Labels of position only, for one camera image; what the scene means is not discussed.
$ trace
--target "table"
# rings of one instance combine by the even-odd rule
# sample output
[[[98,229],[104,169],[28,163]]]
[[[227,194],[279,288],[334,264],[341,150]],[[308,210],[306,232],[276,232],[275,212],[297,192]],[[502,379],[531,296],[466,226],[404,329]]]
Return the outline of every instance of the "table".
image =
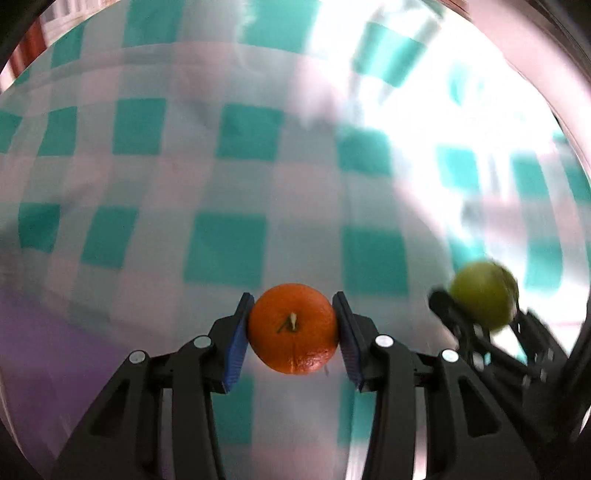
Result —
[[[121,0],[0,96],[0,228],[5,285],[151,355],[284,282],[435,353],[426,295],[481,257],[569,348],[589,290],[591,190],[549,107],[419,0]],[[358,478],[373,401],[339,353],[292,378],[249,351],[214,399],[228,478]]]

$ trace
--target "orange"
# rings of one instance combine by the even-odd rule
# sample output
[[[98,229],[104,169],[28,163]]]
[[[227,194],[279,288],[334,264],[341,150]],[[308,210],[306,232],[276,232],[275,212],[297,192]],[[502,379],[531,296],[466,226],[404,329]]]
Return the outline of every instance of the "orange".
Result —
[[[248,340],[258,357],[283,374],[306,375],[328,362],[338,340],[335,311],[307,285],[286,283],[267,290],[248,319]]]

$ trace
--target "purple cloth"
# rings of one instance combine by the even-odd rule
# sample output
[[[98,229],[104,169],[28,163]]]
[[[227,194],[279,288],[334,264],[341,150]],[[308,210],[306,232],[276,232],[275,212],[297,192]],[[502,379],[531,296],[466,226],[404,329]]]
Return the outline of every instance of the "purple cloth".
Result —
[[[18,440],[49,476],[73,428],[128,352],[0,291],[0,372]]]

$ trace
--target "green apple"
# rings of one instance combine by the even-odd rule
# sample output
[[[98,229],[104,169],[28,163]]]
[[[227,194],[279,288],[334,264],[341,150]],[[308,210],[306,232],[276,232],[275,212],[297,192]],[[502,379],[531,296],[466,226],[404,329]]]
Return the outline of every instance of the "green apple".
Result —
[[[493,261],[465,265],[453,279],[449,294],[487,330],[503,328],[517,313],[517,281]]]

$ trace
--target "blurry green fruit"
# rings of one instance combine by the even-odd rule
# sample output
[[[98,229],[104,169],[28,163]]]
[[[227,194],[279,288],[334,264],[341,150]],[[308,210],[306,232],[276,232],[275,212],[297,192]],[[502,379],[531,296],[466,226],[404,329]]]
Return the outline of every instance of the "blurry green fruit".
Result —
[[[517,312],[517,281],[511,272],[492,261],[465,265],[453,279],[449,293],[487,330],[503,328]]]

